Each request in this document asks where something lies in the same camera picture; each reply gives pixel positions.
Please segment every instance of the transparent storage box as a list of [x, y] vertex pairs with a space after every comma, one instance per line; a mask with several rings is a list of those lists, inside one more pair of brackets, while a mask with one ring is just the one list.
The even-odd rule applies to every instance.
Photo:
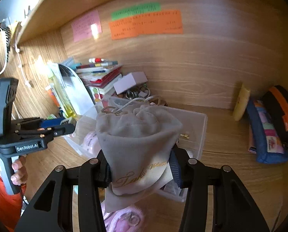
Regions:
[[[105, 106], [120, 108], [128, 102], [129, 100], [127, 99], [112, 96], [103, 98], [102, 101], [98, 102], [78, 120], [75, 132], [71, 135], [66, 135], [66, 141], [80, 155], [85, 155], [88, 159], [96, 157], [98, 153], [96, 151], [95, 153], [88, 151], [83, 144], [86, 142], [85, 137], [95, 131], [98, 112]], [[136, 108], [141, 104], [143, 104], [143, 102], [136, 101], [132, 102], [130, 105]], [[162, 107], [171, 113], [183, 124], [181, 134], [188, 135], [188, 139], [180, 136], [177, 141], [177, 146], [187, 150], [190, 157], [198, 160], [201, 159], [206, 134], [207, 115], [166, 106], [159, 107]], [[187, 197], [187, 189], [178, 188], [174, 181], [170, 181], [163, 189], [158, 190], [158, 193], [180, 202], [184, 202]]]

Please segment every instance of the marker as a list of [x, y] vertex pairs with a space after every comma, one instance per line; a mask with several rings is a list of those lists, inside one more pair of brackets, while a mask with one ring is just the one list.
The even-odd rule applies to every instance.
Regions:
[[107, 60], [105, 60], [104, 58], [92, 57], [88, 61], [90, 63], [102, 63], [102, 62], [107, 61]]
[[81, 65], [77, 66], [77, 69], [83, 69], [83, 68], [91, 68], [91, 67], [103, 67], [103, 66], [112, 66], [117, 65], [117, 61], [107, 62], [107, 63], [97, 63], [97, 64], [89, 64], [89, 65]]

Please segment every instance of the pink box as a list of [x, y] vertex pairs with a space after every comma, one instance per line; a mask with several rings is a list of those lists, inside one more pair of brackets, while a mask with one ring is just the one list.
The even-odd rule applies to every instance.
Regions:
[[114, 83], [114, 88], [117, 94], [132, 88], [135, 85], [140, 85], [147, 82], [147, 78], [143, 71], [131, 72]]

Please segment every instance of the orange stripe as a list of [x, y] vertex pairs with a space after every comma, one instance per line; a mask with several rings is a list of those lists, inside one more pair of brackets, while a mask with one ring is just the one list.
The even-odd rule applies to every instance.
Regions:
[[287, 103], [286, 99], [284, 98], [284, 96], [281, 94], [281, 92], [275, 86], [271, 87], [269, 91], [274, 95], [274, 97], [279, 102], [282, 110], [285, 113], [285, 119], [287, 120], [287, 123], [288, 123], [288, 103]]

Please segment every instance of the pencil case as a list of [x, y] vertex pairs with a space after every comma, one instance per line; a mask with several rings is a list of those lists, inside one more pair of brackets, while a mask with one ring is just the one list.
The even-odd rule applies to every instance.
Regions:
[[288, 151], [272, 124], [271, 117], [260, 100], [250, 99], [247, 113], [256, 146], [257, 162], [277, 164], [288, 161]]
[[272, 118], [282, 144], [288, 149], [288, 92], [281, 85], [275, 85], [261, 101]]

